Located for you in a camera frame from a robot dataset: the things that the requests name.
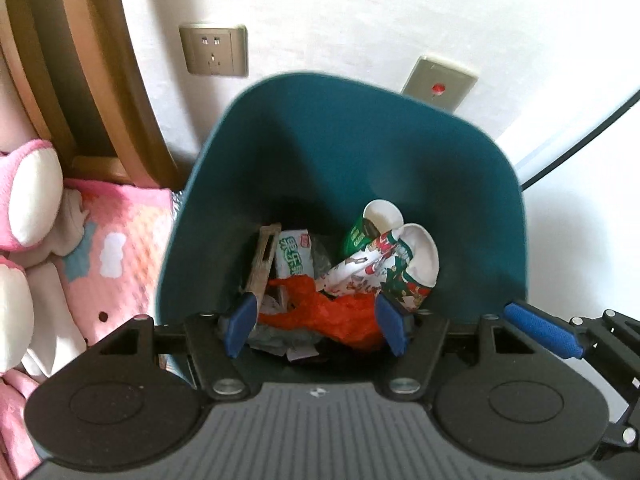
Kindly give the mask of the red plastic bag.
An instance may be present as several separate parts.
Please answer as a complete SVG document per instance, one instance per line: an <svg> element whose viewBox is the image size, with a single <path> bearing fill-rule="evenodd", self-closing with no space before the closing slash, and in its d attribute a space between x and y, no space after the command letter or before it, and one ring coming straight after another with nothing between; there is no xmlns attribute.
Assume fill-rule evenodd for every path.
<svg viewBox="0 0 640 480"><path fill-rule="evenodd" d="M314 280L307 275L294 275L271 280L288 293L292 310L263 314L258 321L279 330L310 330L359 350L371 350L383 342L383 334L375 318L375 294L355 294L329 298L316 291Z"/></svg>

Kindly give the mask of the christmas paper cup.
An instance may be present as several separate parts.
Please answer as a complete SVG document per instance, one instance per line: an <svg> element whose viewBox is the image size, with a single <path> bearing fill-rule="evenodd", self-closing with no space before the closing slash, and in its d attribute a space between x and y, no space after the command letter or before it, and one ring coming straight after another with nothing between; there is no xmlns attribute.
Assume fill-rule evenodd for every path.
<svg viewBox="0 0 640 480"><path fill-rule="evenodd" d="M433 237L424 226L405 222L388 200L367 203L361 217L371 220L380 236L320 275L316 289L332 297L386 292L406 310L419 310L439 274Z"/></svg>

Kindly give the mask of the grey paper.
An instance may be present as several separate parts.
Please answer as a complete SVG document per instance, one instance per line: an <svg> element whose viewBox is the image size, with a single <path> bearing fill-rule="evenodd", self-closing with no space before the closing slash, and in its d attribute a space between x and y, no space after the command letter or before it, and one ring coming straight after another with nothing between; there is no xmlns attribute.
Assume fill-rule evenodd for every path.
<svg viewBox="0 0 640 480"><path fill-rule="evenodd" d="M285 356L290 362L318 356L316 345L322 336L309 330L280 330L258 323L248 336L250 348Z"/></svg>

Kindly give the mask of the white green snack bag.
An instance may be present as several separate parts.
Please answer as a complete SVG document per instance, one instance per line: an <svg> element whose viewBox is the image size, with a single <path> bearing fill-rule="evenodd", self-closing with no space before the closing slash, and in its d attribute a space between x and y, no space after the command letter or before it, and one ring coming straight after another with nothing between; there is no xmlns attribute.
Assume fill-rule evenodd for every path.
<svg viewBox="0 0 640 480"><path fill-rule="evenodd" d="M282 231L277 238L274 261L277 278L289 278L292 275L318 278L332 268L326 244L319 235L307 230Z"/></svg>

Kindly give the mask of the teal deer trash bin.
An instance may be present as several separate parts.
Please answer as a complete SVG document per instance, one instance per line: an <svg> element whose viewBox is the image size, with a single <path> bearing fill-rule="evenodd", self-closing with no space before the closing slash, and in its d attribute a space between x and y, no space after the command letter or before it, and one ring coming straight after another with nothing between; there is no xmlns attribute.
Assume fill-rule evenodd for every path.
<svg viewBox="0 0 640 480"><path fill-rule="evenodd" d="M485 133L397 93L295 73L243 92L209 136L165 254L158 322L227 311L261 226L305 229L337 256L376 198L434 238L440 269L427 307L473 323L526 297L521 187Z"/></svg>

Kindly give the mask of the colourful cartoon bed sheet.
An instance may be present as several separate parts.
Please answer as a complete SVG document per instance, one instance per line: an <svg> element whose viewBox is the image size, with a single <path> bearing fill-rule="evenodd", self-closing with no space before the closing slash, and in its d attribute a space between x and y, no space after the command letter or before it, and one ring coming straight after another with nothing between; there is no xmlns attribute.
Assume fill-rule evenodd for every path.
<svg viewBox="0 0 640 480"><path fill-rule="evenodd" d="M91 346L138 314L155 315L156 289L174 226L172 192L68 179L87 213L79 245L55 264L70 314Z"/></svg>

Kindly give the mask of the pink fleece blanket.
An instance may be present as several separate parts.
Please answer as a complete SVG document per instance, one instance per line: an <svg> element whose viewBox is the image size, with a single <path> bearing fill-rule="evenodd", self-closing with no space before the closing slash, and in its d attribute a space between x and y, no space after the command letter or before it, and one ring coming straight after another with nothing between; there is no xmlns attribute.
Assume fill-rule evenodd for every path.
<svg viewBox="0 0 640 480"><path fill-rule="evenodd" d="M40 458L26 430L26 402L38 384L20 370L1 375L1 478L24 479Z"/></svg>

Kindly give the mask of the pink plush toy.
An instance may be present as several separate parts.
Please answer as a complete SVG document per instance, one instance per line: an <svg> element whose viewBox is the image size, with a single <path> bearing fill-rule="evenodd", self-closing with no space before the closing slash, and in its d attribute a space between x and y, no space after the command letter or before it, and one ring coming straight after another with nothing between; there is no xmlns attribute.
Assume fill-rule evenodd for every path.
<svg viewBox="0 0 640 480"><path fill-rule="evenodd" d="M52 144L31 140L1 157L1 370L21 362L35 326L32 293L22 266L6 258L42 243L63 195Z"/></svg>

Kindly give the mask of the wall power socket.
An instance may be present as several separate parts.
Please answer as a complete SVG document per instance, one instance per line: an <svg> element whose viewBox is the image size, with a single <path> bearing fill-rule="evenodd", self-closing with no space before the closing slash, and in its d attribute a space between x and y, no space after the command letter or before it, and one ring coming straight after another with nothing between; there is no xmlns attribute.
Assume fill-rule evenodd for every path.
<svg viewBox="0 0 640 480"><path fill-rule="evenodd" d="M186 69L192 75L244 78L248 75L247 29L179 26Z"/></svg>

